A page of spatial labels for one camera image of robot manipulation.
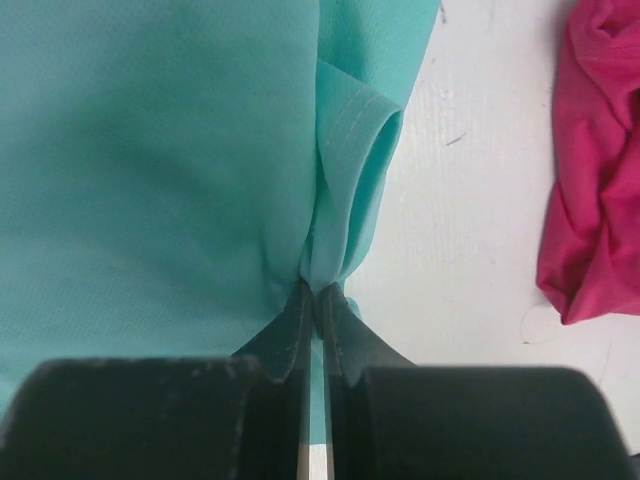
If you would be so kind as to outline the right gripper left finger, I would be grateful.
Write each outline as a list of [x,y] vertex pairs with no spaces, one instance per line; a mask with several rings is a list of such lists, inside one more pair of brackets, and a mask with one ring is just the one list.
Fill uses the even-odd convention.
[[312,293],[225,358],[40,364],[1,423],[5,479],[305,479]]

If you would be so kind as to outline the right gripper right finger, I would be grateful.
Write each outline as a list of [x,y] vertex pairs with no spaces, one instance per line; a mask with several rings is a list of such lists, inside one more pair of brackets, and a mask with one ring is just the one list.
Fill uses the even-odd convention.
[[631,479],[596,386],[566,368],[419,366],[331,285],[317,298],[333,479]]

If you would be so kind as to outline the teal t shirt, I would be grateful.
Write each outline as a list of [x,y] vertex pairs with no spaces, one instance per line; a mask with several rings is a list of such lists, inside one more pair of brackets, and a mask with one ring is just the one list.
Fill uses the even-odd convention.
[[1,402],[225,356],[371,245],[434,1],[5,1]]

